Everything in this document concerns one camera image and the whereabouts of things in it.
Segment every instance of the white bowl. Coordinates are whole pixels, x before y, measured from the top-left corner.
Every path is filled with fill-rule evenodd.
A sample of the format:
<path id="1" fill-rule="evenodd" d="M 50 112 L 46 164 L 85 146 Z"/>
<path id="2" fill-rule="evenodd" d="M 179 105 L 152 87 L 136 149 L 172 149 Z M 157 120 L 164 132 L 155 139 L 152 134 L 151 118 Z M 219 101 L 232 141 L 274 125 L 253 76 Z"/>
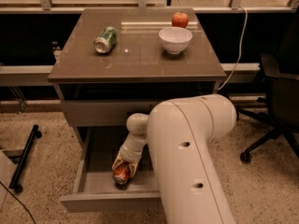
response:
<path id="1" fill-rule="evenodd" d="M 181 27 L 165 27 L 159 32 L 163 48 L 170 54 L 180 54 L 192 40 L 192 32 Z"/>

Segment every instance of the black cable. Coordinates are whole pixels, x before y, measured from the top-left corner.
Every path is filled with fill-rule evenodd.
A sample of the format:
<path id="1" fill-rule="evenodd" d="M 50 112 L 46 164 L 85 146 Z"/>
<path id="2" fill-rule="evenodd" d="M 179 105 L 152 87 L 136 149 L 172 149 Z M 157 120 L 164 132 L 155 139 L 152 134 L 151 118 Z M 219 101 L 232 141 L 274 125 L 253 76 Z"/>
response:
<path id="1" fill-rule="evenodd" d="M 27 209 L 27 207 L 0 181 L 1 186 L 15 199 L 19 202 L 19 204 L 22 205 L 22 207 L 26 210 L 26 212 L 29 214 L 32 221 L 36 224 L 36 221 L 30 211 Z"/>

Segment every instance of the terrazzo floor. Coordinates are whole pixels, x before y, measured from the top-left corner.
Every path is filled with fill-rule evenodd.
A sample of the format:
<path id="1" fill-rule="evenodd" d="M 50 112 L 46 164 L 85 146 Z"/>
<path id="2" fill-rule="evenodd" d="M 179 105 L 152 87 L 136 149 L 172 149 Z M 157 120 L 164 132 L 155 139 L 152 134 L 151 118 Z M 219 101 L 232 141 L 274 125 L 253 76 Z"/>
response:
<path id="1" fill-rule="evenodd" d="M 0 104 L 0 146 L 22 149 L 37 124 L 42 137 L 34 142 L 16 196 L 38 224 L 164 224 L 161 211 L 69 213 L 59 198 L 72 192 L 81 147 L 58 105 L 28 105 L 16 114 L 16 105 Z M 299 223 L 299 160 L 280 137 L 257 149 L 251 164 L 239 154 L 270 128 L 240 115 L 235 128 L 209 145 L 235 222 Z M 0 223 L 33 223 L 23 207 L 7 195 Z"/>

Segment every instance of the open drawer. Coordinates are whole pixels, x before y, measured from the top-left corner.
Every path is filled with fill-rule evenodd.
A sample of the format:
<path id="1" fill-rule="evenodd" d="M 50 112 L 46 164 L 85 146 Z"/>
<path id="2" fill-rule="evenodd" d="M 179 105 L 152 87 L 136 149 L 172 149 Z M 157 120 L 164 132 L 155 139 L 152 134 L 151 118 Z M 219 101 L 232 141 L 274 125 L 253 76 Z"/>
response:
<path id="1" fill-rule="evenodd" d="M 147 147 L 127 186 L 120 189 L 112 179 L 112 163 L 127 134 L 122 126 L 87 128 L 73 193 L 60 199 L 69 212 L 162 208 Z"/>

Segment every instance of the chair leg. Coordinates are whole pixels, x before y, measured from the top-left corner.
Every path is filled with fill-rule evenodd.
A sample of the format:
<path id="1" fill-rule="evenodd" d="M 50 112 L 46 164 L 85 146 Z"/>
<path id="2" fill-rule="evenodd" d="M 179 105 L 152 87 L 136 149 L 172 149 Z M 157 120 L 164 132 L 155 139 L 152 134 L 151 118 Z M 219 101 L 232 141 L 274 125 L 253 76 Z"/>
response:
<path id="1" fill-rule="evenodd" d="M 289 132 L 284 132 L 283 136 L 286 138 L 286 140 L 288 141 L 288 143 L 291 146 L 292 150 L 294 151 L 294 153 L 299 158 L 299 144 L 298 144 L 297 140 L 295 139 L 294 135 L 292 133 L 289 133 Z"/>
<path id="2" fill-rule="evenodd" d="M 239 107 L 236 109 L 236 112 L 237 113 L 241 113 L 241 114 L 243 114 L 245 116 L 251 117 L 253 119 L 256 119 L 256 120 L 258 120 L 258 121 L 260 121 L 262 123 L 265 123 L 265 124 L 268 124 L 270 126 L 273 126 L 273 123 L 270 121 L 268 115 L 266 115 L 265 113 L 258 113 L 257 114 L 257 113 L 254 113 L 252 111 L 248 111 L 246 109 L 239 108 Z"/>
<path id="3" fill-rule="evenodd" d="M 264 135 L 262 138 L 260 138 L 258 141 L 253 143 L 251 146 L 249 146 L 244 152 L 241 153 L 240 155 L 240 160 L 242 162 L 248 163 L 251 161 L 251 154 L 250 152 L 254 150 L 255 148 L 261 146 L 265 142 L 267 142 L 271 138 L 276 138 L 281 134 L 281 131 L 279 129 L 273 129 L 266 135 Z"/>

